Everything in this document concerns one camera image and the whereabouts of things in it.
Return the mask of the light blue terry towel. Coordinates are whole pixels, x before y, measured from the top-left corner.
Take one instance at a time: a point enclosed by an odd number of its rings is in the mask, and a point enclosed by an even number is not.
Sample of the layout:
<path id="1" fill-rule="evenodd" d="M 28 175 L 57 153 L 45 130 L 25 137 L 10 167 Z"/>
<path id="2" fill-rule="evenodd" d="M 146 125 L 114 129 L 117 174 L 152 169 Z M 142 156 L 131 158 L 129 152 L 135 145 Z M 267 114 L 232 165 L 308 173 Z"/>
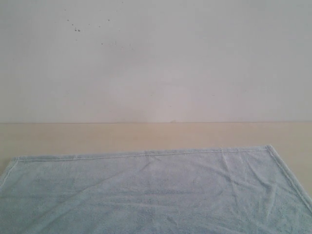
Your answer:
<path id="1" fill-rule="evenodd" d="M 270 146 L 21 156 L 3 234 L 309 234 L 312 200 Z"/>

